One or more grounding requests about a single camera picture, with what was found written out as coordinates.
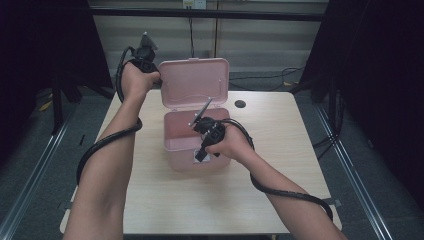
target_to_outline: skin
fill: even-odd
[[[142,73],[128,63],[122,75],[124,101],[99,139],[133,127],[158,72]],[[133,165],[135,133],[98,150],[87,161],[75,194],[64,239],[123,239],[123,213]],[[247,143],[234,126],[226,126],[222,142],[206,148],[245,166],[264,186],[306,193],[275,170]],[[282,222],[297,239],[346,239],[320,206],[296,199],[267,195]]]

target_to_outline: black cable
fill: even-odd
[[[121,100],[121,102],[124,101],[124,95],[122,93],[122,86],[121,86],[122,72],[124,71],[124,68],[125,68],[125,64],[123,64],[123,62],[124,62],[125,56],[127,55],[128,50],[131,50],[131,52],[134,52],[134,48],[132,48],[132,47],[125,48],[124,52],[122,53],[121,59],[119,61],[118,68],[117,68],[116,75],[115,75],[115,77],[116,77],[116,79],[115,79],[116,80],[116,82],[115,82],[116,92],[117,92],[119,100]],[[93,154],[95,152],[97,152],[99,149],[103,148],[107,144],[109,144],[109,143],[111,143],[111,142],[113,142],[113,141],[115,141],[119,138],[125,137],[125,136],[127,136],[131,133],[137,132],[142,127],[143,127],[143,123],[141,122],[140,118],[137,118],[137,123],[134,127],[130,127],[130,128],[124,129],[122,131],[113,133],[113,134],[99,140],[95,144],[93,144],[84,153],[84,155],[82,156],[82,158],[81,158],[81,160],[78,164],[77,174],[76,174],[77,185],[79,185],[81,174],[82,174],[82,171],[85,167],[85,164],[87,163],[88,159],[90,159],[90,157],[93,156]]]
[[[263,193],[271,194],[271,195],[275,195],[275,196],[281,196],[281,197],[296,198],[296,199],[299,199],[299,200],[316,203],[316,204],[320,205],[322,208],[324,208],[325,212],[327,213],[328,218],[330,218],[330,220],[333,221],[333,211],[331,210],[330,206],[326,202],[324,202],[323,200],[321,200],[317,197],[314,197],[314,196],[309,195],[309,194],[304,194],[304,193],[282,191],[282,190],[267,188],[267,187],[261,185],[252,176],[252,174],[250,174],[250,180],[252,181],[253,186],[255,186],[256,189],[258,189],[259,191],[261,191]]]
[[[140,130],[143,127],[143,123],[141,122],[140,118],[137,119],[137,123],[134,127],[130,127],[127,128],[125,130],[116,132],[114,134],[111,134],[103,139],[101,139],[100,141],[96,142],[95,144],[93,144],[82,156],[79,164],[78,164],[78,168],[77,168],[77,185],[79,185],[79,181],[81,178],[81,174],[82,174],[82,170],[84,169],[85,164],[87,163],[88,159],[90,159],[91,156],[93,156],[93,154],[95,152],[97,152],[98,150],[100,150],[101,148],[103,148],[104,146],[108,145],[109,143],[125,137],[131,133],[135,133],[138,130]]]
[[[194,43],[193,43],[193,18],[188,18],[188,23],[190,25],[190,42],[191,42],[191,57],[194,58]]]
[[[231,124],[231,125],[237,127],[243,133],[243,135],[246,137],[247,141],[249,142],[249,145],[252,147],[253,150],[255,149],[254,144],[253,144],[253,140],[250,137],[247,130],[239,122],[237,122],[234,119],[227,118],[227,119],[223,119],[223,120],[210,120],[210,121],[203,121],[203,122],[199,122],[199,123],[209,125],[209,126],[211,124],[214,124],[214,123]],[[327,216],[330,218],[330,220],[333,221],[333,211],[331,210],[330,206],[325,201],[323,201],[323,200],[321,200],[321,199],[319,199],[315,196],[309,195],[309,194],[267,188],[267,187],[261,185],[253,177],[253,175],[251,173],[250,173],[250,179],[252,181],[253,186],[263,193],[271,194],[271,195],[275,195],[275,196],[280,196],[280,197],[296,198],[296,199],[299,199],[299,200],[308,201],[308,202],[312,202],[312,203],[316,203],[316,204],[320,205],[325,210],[325,212],[327,213]]]
[[[272,91],[275,91],[275,90],[279,89],[281,86],[284,85],[284,82],[285,82],[284,81],[284,76],[293,74],[293,73],[295,73],[295,72],[297,72],[299,70],[302,70],[302,69],[304,69],[304,67],[301,67],[301,68],[285,68],[283,71],[281,71],[281,74],[274,75],[274,76],[267,76],[267,77],[239,77],[239,78],[230,78],[229,79],[230,80],[229,84],[232,85],[232,86],[234,86],[234,87],[238,87],[238,88],[241,88],[243,90],[246,90],[246,91],[257,91],[256,89],[250,89],[250,88],[246,88],[246,87],[243,87],[243,86],[234,84],[231,81],[241,80],[241,79],[257,79],[257,78],[259,78],[259,79],[270,79],[270,78],[281,77],[281,83],[278,86],[273,87],[271,89],[267,89],[267,90],[261,90],[261,91],[266,91],[266,92],[272,92]]]
[[[128,46],[127,48],[125,48],[124,52],[122,53],[121,59],[119,60],[118,68],[115,74],[116,93],[118,94],[119,100],[121,100],[121,102],[124,101],[124,95],[122,94],[122,88],[121,88],[122,71],[124,71],[124,67],[125,67],[124,60],[128,50],[131,50],[131,54],[135,51],[135,49],[131,46]]]

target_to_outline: finger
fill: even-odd
[[[206,152],[207,153],[216,153],[216,152],[219,152],[218,151],[218,144],[214,144],[214,145],[211,145],[211,146],[207,146],[206,148],[205,148],[205,150],[206,150]]]

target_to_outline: gray floor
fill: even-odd
[[[231,74],[231,78],[245,76],[274,76],[280,73]],[[290,83],[299,75],[286,76]],[[283,79],[241,79],[231,82],[255,90],[269,90],[279,86]],[[241,90],[234,85],[231,90]],[[279,91],[287,90],[284,85]],[[82,154],[94,142],[110,100],[83,89],[80,104],[65,102],[65,113],[75,112],[70,118],[68,129],[57,148],[45,174],[41,178],[28,208],[14,232],[13,239],[60,239],[59,224],[64,211],[58,206],[68,201],[75,188],[75,169]],[[326,137],[319,120],[316,106],[312,104],[308,91],[295,95],[299,110],[310,136],[316,143]],[[14,149],[9,164],[0,170],[0,220],[8,216],[20,190],[25,186],[32,170],[50,139],[53,126],[52,109],[44,112],[37,109],[31,115],[21,137],[21,144]],[[424,236],[424,214],[403,186],[393,177],[378,152],[371,149],[366,136],[349,114],[346,114],[341,134],[355,168],[362,178],[370,196],[384,217],[393,239],[422,239]],[[316,149],[320,155],[326,146]],[[337,211],[343,224],[343,232],[349,239],[378,239],[363,207],[346,177],[345,170],[333,149],[321,159],[320,165],[333,198],[341,201]],[[141,236],[125,236],[125,239],[141,239]],[[144,236],[143,239],[189,239],[186,236]],[[259,239],[258,236],[214,236],[210,239]],[[280,239],[292,239],[282,235]]]

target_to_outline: table surface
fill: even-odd
[[[246,107],[237,108],[237,100],[245,101]],[[100,132],[119,106],[115,95]],[[230,91],[220,107],[248,130],[256,152],[274,168],[309,194],[331,197],[292,94]],[[169,111],[162,105],[160,91],[150,91],[140,113],[144,126],[136,135],[124,233],[287,233],[265,194],[253,187],[249,172],[236,161],[213,172],[175,172],[170,168],[163,133],[163,116]],[[331,208],[334,223],[341,229],[337,211]],[[69,210],[60,225],[62,232],[68,216]]]

